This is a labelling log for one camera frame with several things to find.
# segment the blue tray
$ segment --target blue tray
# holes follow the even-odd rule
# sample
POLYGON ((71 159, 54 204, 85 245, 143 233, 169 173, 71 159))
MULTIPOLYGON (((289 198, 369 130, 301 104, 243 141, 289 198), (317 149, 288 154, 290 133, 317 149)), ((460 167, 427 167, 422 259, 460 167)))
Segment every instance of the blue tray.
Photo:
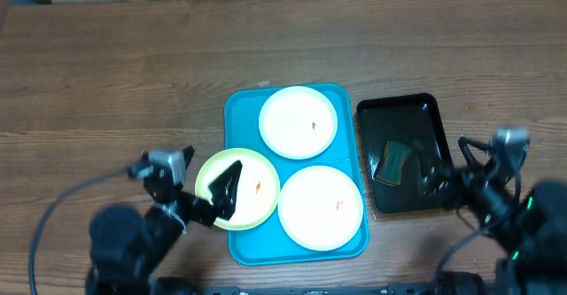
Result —
MULTIPOLYGON (((229 97, 224 105, 224 146, 226 149, 246 148, 265 156, 276 168, 282 187, 291 175, 304 167, 335 167, 353 179, 364 202, 361 165, 358 160, 348 94, 333 83, 314 84, 308 87, 322 92, 337 111, 337 135, 323 153, 311 159, 287 159, 271 151, 262 140, 258 127, 260 109, 264 102, 281 88, 242 90, 229 97)), ((287 236, 280 224, 276 209, 256 228, 229 231, 229 249, 235 260, 244 265, 282 264, 352 258, 366 249, 369 239, 365 209, 361 227, 347 244, 327 252, 311 251, 297 245, 287 236)))

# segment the wood grain surface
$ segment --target wood grain surface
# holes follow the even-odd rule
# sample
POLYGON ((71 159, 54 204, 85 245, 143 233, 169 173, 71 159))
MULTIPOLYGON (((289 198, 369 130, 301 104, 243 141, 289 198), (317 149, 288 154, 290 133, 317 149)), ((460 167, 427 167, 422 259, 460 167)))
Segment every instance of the wood grain surface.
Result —
MULTIPOLYGON (((336 82, 351 98, 429 92, 456 163, 461 134, 524 125, 524 188, 567 180, 567 0, 218 0, 11 7, 0 39, 0 293, 27 293, 32 231, 58 192, 160 146, 193 145, 188 190, 223 148, 224 102, 260 82, 336 82)), ((198 225, 159 267, 202 285, 372 286, 428 281, 469 231, 447 212, 382 215, 356 259, 245 267, 226 232, 198 225)), ((150 205, 112 180, 61 206, 37 254, 41 294, 80 294, 92 214, 150 205)), ((449 266, 493 278, 482 238, 449 266)))

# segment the black plastic container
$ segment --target black plastic container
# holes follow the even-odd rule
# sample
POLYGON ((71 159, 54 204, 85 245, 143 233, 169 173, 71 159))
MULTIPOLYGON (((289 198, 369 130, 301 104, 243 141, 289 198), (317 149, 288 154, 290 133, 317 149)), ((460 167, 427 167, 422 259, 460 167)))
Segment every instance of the black plastic container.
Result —
POLYGON ((417 157, 407 154, 419 145, 423 158, 452 162, 435 97, 423 93, 364 100, 356 112, 377 210, 398 213, 440 208, 439 195, 426 195, 416 185, 417 157), (390 166, 384 171, 386 162, 390 166))

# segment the white plate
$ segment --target white plate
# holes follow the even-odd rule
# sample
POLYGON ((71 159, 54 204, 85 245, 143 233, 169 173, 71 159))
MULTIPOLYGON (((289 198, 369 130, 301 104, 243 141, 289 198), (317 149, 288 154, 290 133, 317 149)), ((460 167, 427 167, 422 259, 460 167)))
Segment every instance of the white plate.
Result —
POLYGON ((266 145, 288 159, 308 159, 323 152, 337 134, 337 112, 321 92, 302 86, 273 94, 260 111, 266 145))
POLYGON ((306 167, 280 193, 278 216, 295 243, 315 251, 339 248, 354 237, 363 215, 356 184, 333 167, 306 167))
POLYGON ((264 222, 276 210, 280 179, 264 156, 248 149, 227 149, 213 155, 198 171, 195 195, 212 203, 209 184, 234 162, 242 162, 237 186, 237 207, 230 221, 217 218, 214 225, 223 229, 251 229, 264 222))

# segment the plate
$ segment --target plate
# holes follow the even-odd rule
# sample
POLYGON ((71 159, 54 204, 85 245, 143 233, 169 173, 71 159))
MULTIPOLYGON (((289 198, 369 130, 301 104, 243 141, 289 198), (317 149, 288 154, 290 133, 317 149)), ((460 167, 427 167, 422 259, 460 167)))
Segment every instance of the plate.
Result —
POLYGON ((287 235, 314 251, 339 248, 354 237, 363 215, 361 193, 334 167, 299 170, 280 193, 278 216, 287 235))
POLYGON ((198 172, 195 195, 212 204, 209 184, 237 160, 242 162, 242 172, 236 211, 230 221, 217 218, 214 222, 223 229, 251 229, 260 225, 276 210, 279 198, 280 180, 274 166, 258 152, 243 148, 220 151, 207 160, 198 172))
POLYGON ((321 92, 303 86, 273 94, 260 110, 260 135, 275 153, 309 159, 323 152, 337 134, 337 112, 321 92))

